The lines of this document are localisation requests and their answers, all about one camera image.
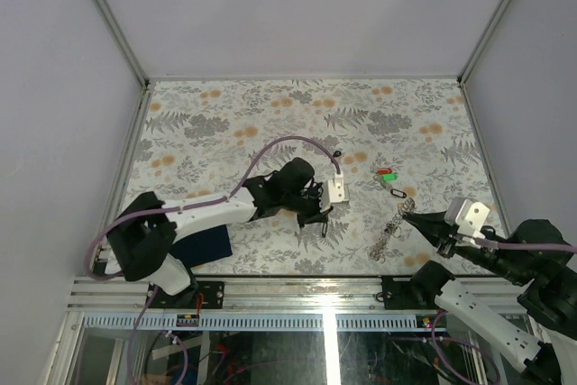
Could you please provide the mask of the silver keyring holder with rings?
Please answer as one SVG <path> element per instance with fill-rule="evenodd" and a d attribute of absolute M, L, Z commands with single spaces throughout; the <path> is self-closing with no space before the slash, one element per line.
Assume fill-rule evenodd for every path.
<path fill-rule="evenodd" d="M 410 213 L 413 213 L 415 209 L 416 203 L 412 197 L 405 199 L 402 204 L 398 205 L 396 214 L 386 223 L 380 232 L 377 242 L 368 251 L 368 257 L 371 260 L 384 260 L 385 247 L 389 243 L 390 238 L 393 237 L 395 232 L 399 229 L 401 223 L 404 220 L 404 217 Z"/>

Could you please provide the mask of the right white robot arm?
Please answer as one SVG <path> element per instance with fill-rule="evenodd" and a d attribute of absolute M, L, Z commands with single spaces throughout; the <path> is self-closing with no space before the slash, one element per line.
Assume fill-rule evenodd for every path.
<path fill-rule="evenodd" d="M 490 272 L 458 278 L 428 261 L 410 280 L 420 307 L 462 321 L 502 355 L 524 384 L 576 382 L 576 254 L 546 219 L 522 222 L 509 238 L 487 225 L 475 245 L 446 213 L 409 213 L 414 226 L 445 258 L 457 255 Z"/>

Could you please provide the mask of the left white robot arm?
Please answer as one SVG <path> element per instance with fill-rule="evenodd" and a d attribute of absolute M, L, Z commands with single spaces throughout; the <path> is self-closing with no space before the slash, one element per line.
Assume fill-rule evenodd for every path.
<path fill-rule="evenodd" d="M 155 285 L 184 308 L 197 297 L 192 268 L 230 253 L 228 225 L 273 217 L 281 210 L 295 213 L 300 227 L 325 225 L 344 197 L 341 171 L 317 182 L 313 167 L 295 158 L 280 170 L 243 180 L 230 197 L 163 201 L 153 192 L 142 193 L 106 238 L 125 280 Z"/>

